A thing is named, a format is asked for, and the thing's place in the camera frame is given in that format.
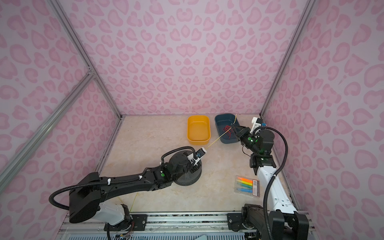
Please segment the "dark grey cable spool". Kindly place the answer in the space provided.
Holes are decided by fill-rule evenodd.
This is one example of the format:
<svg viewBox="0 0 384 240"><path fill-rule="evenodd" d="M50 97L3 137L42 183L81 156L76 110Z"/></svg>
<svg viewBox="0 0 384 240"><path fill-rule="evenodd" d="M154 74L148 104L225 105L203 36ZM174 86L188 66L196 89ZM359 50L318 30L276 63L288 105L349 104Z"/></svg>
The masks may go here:
<svg viewBox="0 0 384 240"><path fill-rule="evenodd" d="M182 177L174 181L174 183L179 186L190 186L196 183L200 179L201 175L202 175L202 168L200 171L197 171L193 174L187 172Z"/></svg>

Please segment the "yellow plastic tray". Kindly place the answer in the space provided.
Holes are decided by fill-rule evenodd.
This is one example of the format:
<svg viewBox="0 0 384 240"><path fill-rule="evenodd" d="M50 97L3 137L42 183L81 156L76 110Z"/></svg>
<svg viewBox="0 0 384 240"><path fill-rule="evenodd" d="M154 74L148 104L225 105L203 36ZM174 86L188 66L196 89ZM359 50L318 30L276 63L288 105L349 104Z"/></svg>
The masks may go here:
<svg viewBox="0 0 384 240"><path fill-rule="evenodd" d="M190 116L187 122L187 139L190 144L202 146L211 139L210 119L207 116Z"/></svg>

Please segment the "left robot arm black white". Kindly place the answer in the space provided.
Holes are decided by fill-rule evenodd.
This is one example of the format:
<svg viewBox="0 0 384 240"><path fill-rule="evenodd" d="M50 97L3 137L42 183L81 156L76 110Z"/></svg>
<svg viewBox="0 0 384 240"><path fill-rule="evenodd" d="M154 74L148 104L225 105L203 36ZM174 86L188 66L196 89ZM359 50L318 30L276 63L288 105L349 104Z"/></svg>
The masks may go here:
<svg viewBox="0 0 384 240"><path fill-rule="evenodd" d="M190 155L193 155L191 151L175 153L169 162L136 175L100 177L97 172L88 174L69 193L70 223L91 219L101 209L101 203L121 195L157 191L173 183L193 185L202 174L202 162L189 160Z"/></svg>

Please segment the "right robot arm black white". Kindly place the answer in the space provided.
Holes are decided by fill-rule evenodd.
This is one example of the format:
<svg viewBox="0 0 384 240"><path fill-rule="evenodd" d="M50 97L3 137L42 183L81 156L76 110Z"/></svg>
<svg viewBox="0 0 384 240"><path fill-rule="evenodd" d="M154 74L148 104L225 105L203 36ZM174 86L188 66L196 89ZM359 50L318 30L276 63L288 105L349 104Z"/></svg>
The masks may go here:
<svg viewBox="0 0 384 240"><path fill-rule="evenodd" d="M258 237L262 240L306 240L309 220L292 204L279 179L288 158L286 138L278 130L264 125L254 130L235 124L231 128L241 145L252 152L250 167L265 189L261 206L243 206L242 224L257 229ZM276 165L272 156L275 135L279 135L285 145L283 161L279 165Z"/></svg>

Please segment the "teal plastic tray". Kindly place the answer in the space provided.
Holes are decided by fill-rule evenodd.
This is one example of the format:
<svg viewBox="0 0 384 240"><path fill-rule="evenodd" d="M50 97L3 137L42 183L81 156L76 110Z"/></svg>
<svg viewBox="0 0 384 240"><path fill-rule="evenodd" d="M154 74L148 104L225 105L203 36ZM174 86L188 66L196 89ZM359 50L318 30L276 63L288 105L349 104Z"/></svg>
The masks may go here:
<svg viewBox="0 0 384 240"><path fill-rule="evenodd" d="M237 116L234 114L220 114L215 116L215 124L220 136L220 141L223 144L233 144L239 142L236 135L231 135L230 126L231 124L239 125Z"/></svg>

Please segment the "pack of coloured markers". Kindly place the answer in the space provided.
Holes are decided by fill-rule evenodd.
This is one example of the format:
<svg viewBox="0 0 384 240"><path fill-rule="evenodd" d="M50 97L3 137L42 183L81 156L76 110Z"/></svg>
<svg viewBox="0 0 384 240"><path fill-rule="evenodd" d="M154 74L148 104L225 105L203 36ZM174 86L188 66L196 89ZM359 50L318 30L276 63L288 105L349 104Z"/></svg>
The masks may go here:
<svg viewBox="0 0 384 240"><path fill-rule="evenodd" d="M235 176L234 192L253 198L260 197L260 181L242 176Z"/></svg>

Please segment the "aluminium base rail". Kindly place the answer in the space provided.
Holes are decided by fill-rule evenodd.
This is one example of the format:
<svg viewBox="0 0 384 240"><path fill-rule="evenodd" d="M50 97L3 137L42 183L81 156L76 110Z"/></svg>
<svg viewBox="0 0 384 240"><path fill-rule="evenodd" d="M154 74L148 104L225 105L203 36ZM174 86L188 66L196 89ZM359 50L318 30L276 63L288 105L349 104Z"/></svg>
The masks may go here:
<svg viewBox="0 0 384 240"><path fill-rule="evenodd" d="M256 240L264 221L263 211L249 208L242 212L136 212L134 228L116 231L105 223L88 220L71 224L66 217L57 240Z"/></svg>

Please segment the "right aluminium corner post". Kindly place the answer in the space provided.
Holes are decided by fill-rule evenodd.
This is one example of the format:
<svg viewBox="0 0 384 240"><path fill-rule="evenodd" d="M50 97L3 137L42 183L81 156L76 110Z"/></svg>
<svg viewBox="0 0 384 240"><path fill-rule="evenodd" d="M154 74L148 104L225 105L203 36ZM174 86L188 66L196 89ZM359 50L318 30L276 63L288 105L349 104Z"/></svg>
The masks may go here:
<svg viewBox="0 0 384 240"><path fill-rule="evenodd" d="M298 25L292 34L291 40L289 41L289 44L285 51L282 62L279 65L278 71L273 79L271 88L266 97L266 101L261 109L261 112L259 113L262 119L267 115L267 110L269 108L270 103L272 102L272 98L280 84L280 81L283 78L285 70L289 66L290 60L295 53L296 47L313 15L313 12L316 10L317 5L318 5L318 1L316 0L309 0L305 5L303 13L299 18Z"/></svg>

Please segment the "aluminium corner frame post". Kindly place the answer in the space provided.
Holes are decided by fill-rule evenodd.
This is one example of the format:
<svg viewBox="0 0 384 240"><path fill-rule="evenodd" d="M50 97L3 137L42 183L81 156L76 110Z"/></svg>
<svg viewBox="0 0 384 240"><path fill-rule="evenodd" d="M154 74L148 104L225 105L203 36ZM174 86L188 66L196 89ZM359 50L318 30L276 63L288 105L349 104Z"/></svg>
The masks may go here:
<svg viewBox="0 0 384 240"><path fill-rule="evenodd" d="M103 82L102 78L100 77L98 71L95 68L95 65L93 64L89 54L87 53L87 50L82 43L81 39L79 38L78 34L76 33L68 15L65 13L63 6L61 5L60 1L57 0L48 0L47 3L52 8L54 14L58 18L58 21L64 28L65 32L67 33L70 41L72 42L73 46L77 50L78 54L80 55L81 59L85 63L86 67L88 68L91 75L94 76L94 79L101 90L102 94L106 98L108 104L112 108L115 115L118 117L119 120L123 118L123 114L120 112L119 108L117 107L116 102L112 98L112 95L108 91L106 84Z"/></svg>

